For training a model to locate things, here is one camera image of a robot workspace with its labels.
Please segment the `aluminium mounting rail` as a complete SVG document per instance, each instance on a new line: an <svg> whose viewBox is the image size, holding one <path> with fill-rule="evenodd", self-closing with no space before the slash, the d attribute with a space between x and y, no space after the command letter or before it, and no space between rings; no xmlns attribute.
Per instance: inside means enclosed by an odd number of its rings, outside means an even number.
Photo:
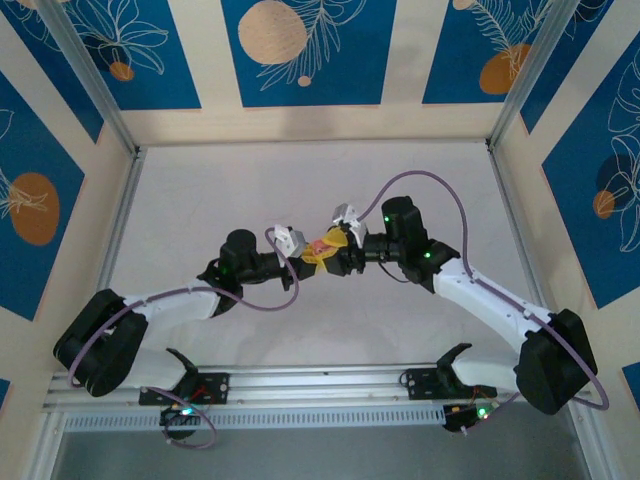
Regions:
<svg viewBox="0 0 640 480"><path fill-rule="evenodd" d="M202 366L198 373L225 372L230 375L227 402L225 405L192 405L294 408L450 403L448 400L410 400L399 383L399 376L405 370L435 365ZM478 379L460 380L466 384L494 387L496 400L506 399L515 391L515 374L511 368L487 362L480 367Z"/></svg>

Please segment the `aluminium frame post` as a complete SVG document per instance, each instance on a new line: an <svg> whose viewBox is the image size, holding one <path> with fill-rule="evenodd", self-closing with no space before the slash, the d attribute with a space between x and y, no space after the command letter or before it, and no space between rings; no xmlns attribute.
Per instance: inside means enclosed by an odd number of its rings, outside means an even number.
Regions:
<svg viewBox="0 0 640 480"><path fill-rule="evenodd" d="M549 14L542 23L487 138L487 148L491 154L496 151L529 97L578 3L579 0L553 0L551 3Z"/></svg>
<svg viewBox="0 0 640 480"><path fill-rule="evenodd" d="M133 139L113 95L63 7L57 0L34 0L34 4L49 33L101 117L109 125L119 144L132 159L136 159L139 146Z"/></svg>

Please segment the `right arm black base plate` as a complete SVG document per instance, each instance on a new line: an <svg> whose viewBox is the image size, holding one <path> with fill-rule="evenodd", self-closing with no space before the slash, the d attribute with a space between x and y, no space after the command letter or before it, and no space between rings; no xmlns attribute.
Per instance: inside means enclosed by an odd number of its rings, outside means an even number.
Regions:
<svg viewBox="0 0 640 480"><path fill-rule="evenodd" d="M436 368L407 369L399 376L400 385L410 400L444 400L448 391L440 381Z"/></svg>

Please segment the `aluminium table side rail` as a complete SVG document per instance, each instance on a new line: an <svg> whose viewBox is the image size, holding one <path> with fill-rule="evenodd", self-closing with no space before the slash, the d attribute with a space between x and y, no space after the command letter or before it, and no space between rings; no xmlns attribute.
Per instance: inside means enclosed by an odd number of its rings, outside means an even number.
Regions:
<svg viewBox="0 0 640 480"><path fill-rule="evenodd" d="M533 300L544 307L555 307L548 302L547 288L536 264L533 244L529 239L524 208L519 200L512 176L506 163L488 149L505 210L515 239L518 255L527 277L527 284ZM628 480L626 472L618 464L618 452L604 422L604 411L592 409L575 401L570 401L566 410L570 413L579 440L582 454L591 480Z"/></svg>
<svg viewBox="0 0 640 480"><path fill-rule="evenodd" d="M107 242L102 248L97 276L91 284L91 294L106 288L113 277L146 154L146 148L138 147L131 160L125 163L127 167L125 180L116 197L117 203L109 223ZM98 404L93 405L91 399L80 390L74 391L75 396L71 398L72 403L69 403L65 398L60 401L50 400L54 393L71 393L71 390L65 386L62 386L60 390L51 389L51 384L60 380L60 375L60 372L55 372L51 376L44 400L39 404L36 434L29 446L27 463L19 480L51 480L60 453L60 446L67 430L67 421L77 414L88 414L93 417L101 408Z"/></svg>

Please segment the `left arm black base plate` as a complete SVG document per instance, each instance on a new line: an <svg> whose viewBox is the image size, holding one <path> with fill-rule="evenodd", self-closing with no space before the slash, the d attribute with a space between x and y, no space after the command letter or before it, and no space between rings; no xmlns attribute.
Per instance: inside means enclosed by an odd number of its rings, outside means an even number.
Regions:
<svg viewBox="0 0 640 480"><path fill-rule="evenodd" d="M195 405L225 405L229 393L230 375L225 372L196 373L180 381L171 393ZM147 388L139 394L141 406L168 406L170 398Z"/></svg>

